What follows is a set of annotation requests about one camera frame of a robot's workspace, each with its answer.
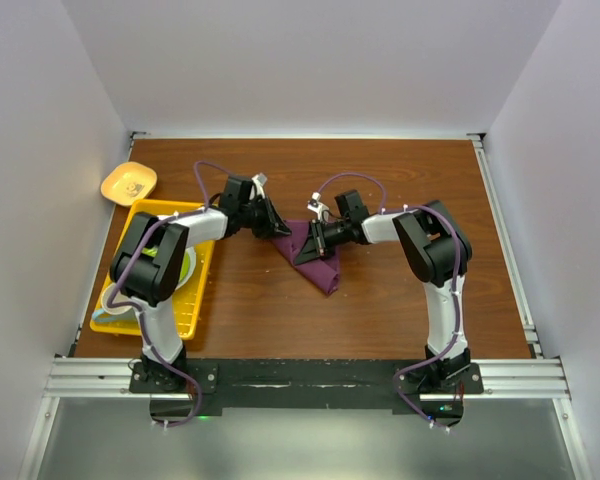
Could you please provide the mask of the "purple cloth napkin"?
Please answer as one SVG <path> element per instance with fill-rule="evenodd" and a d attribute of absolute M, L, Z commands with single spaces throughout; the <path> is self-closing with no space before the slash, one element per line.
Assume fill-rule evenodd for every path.
<path fill-rule="evenodd" d="M 309 234 L 307 220 L 286 220 L 291 234 L 271 240 L 283 258 L 305 279 L 311 282 L 326 296 L 338 290 L 340 284 L 339 251 L 327 259 L 319 258 L 302 265 L 295 265 L 294 260 L 300 253 Z"/>

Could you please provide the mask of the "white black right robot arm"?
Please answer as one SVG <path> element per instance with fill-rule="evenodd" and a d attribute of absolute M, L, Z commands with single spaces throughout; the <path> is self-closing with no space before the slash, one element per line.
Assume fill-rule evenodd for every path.
<path fill-rule="evenodd" d="M 333 257 L 347 243 L 398 242 L 413 275 L 422 283 L 427 302 L 426 359 L 412 370 L 439 393 L 449 392 L 468 369 L 471 355 L 464 332 L 463 288 L 472 247 L 443 203 L 404 206 L 370 214 L 356 190 L 335 197 L 339 215 L 331 221 L 316 192 L 308 208 L 317 217 L 309 222 L 306 239 L 292 255 L 297 266 Z"/>

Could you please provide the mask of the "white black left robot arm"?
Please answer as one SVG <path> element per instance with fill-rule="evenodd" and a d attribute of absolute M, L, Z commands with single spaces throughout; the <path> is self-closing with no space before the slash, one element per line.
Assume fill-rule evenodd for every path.
<path fill-rule="evenodd" d="M 284 238 L 290 228 L 266 195 L 267 177 L 229 176 L 224 190 L 204 206 L 164 218 L 135 214 L 109 268 L 109 310 L 131 310 L 143 341 L 140 378 L 165 392 L 193 388 L 186 349 L 175 325 L 172 296 L 187 251 L 249 229 L 261 239 Z"/>

